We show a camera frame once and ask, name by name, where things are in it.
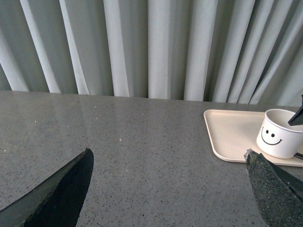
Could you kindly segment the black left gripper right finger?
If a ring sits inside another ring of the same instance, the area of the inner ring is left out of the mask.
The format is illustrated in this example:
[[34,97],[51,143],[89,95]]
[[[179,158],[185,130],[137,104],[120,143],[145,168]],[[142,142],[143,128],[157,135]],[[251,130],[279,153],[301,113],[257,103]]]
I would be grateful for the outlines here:
[[303,182],[248,149],[244,155],[258,209],[270,227],[303,225]]

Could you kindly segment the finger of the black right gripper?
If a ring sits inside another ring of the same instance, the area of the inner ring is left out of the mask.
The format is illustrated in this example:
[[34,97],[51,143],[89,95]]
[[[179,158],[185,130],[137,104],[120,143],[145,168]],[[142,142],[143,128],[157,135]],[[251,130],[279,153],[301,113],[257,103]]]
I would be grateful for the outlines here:
[[294,116],[288,121],[290,126],[303,125],[303,95],[302,95],[302,105],[299,110],[294,114]]

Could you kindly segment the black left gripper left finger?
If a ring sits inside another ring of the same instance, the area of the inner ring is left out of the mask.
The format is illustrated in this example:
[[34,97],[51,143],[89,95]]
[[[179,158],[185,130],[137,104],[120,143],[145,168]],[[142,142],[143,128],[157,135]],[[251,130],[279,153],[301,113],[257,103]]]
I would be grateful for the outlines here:
[[85,149],[0,212],[2,227],[74,227],[89,189],[94,155]]

